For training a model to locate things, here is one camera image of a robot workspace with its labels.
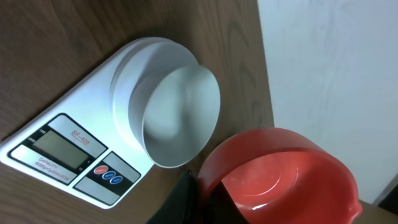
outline white bowl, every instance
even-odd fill
[[[220,89],[204,66],[150,74],[137,84],[129,105],[131,131],[158,165],[173,168],[206,145],[220,113]]]

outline digital kitchen scale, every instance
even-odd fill
[[[131,93],[148,74],[198,65],[171,40],[135,40],[0,145],[0,161],[101,208],[111,208],[154,162],[129,124]]]

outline red plastic bowl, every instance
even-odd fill
[[[361,213],[353,175],[307,138],[255,129],[220,144],[198,176],[201,199],[220,181],[249,223],[352,223]]]

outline wooden table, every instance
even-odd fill
[[[144,223],[182,170],[197,173],[232,134],[273,125],[256,0],[5,0],[0,28],[0,139],[140,37],[186,46],[213,71],[221,89],[220,118],[205,150],[180,169],[153,167],[110,210],[1,164],[1,223]]]

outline lcd display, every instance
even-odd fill
[[[76,169],[88,156],[53,131],[48,131],[33,146]]]

